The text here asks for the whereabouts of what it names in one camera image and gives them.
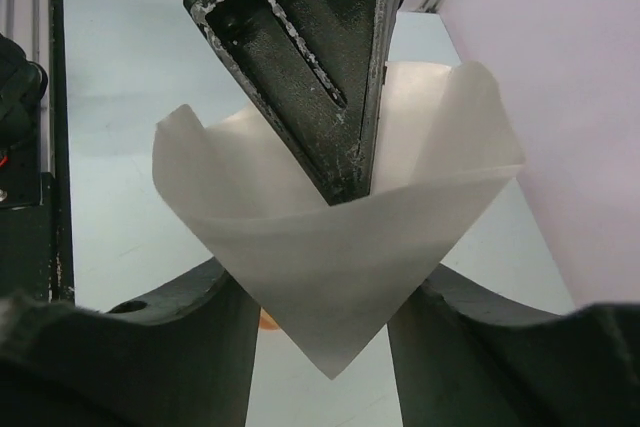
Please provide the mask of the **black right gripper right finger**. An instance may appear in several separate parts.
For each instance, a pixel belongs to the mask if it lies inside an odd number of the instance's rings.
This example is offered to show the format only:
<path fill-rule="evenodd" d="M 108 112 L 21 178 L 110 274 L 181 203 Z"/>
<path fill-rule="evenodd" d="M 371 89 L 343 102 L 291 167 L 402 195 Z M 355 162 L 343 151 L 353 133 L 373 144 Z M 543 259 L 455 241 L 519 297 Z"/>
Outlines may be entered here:
<path fill-rule="evenodd" d="M 407 426 L 635 426 L 639 308 L 534 309 L 439 266 L 388 325 Z"/>

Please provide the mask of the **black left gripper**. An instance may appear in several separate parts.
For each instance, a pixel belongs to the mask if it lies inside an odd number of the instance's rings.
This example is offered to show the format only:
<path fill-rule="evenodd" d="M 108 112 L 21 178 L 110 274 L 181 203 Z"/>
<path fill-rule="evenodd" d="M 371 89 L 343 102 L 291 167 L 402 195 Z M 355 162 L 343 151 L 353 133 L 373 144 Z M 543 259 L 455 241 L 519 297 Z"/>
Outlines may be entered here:
<path fill-rule="evenodd" d="M 212 50 L 332 205 L 369 192 L 376 0 L 185 0 Z"/>

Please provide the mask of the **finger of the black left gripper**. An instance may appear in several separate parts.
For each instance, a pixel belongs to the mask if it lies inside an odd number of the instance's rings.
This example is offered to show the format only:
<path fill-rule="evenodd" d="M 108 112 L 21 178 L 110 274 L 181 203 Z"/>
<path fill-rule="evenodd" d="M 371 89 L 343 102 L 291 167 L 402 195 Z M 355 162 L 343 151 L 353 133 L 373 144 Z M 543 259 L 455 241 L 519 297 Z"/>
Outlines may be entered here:
<path fill-rule="evenodd" d="M 369 58 L 369 192 L 373 189 L 375 149 L 382 87 L 397 11 L 404 0 L 376 0 Z"/>

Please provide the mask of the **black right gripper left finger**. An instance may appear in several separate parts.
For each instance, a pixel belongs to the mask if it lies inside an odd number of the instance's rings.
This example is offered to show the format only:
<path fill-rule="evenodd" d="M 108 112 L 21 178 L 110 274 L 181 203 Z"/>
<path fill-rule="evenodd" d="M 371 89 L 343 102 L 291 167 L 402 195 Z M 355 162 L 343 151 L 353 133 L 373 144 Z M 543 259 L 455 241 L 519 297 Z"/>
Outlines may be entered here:
<path fill-rule="evenodd" d="M 1 301 L 5 426 L 242 426 L 259 308 L 216 260 L 108 313 Z"/>

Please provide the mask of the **orange carafe with wooden collar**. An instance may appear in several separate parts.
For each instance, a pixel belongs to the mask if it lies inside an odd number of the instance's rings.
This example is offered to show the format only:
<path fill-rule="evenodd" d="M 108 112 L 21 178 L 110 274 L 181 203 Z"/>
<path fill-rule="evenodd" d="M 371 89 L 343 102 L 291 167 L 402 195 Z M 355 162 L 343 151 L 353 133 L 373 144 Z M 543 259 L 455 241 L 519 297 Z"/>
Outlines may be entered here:
<path fill-rule="evenodd" d="M 279 325 L 264 309 L 260 312 L 259 328 L 266 331 L 276 331 L 280 329 Z"/>

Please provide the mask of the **white paper coffee filter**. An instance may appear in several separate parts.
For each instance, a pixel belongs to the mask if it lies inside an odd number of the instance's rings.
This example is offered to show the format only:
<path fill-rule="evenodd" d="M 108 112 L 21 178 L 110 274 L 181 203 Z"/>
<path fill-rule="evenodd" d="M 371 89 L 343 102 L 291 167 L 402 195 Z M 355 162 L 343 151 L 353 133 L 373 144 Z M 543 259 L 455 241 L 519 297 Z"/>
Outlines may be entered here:
<path fill-rule="evenodd" d="M 156 128 L 172 211 L 328 378 L 338 376 L 517 174 L 523 151 L 478 62 L 391 62 L 368 196 L 329 205 L 254 106 Z"/>

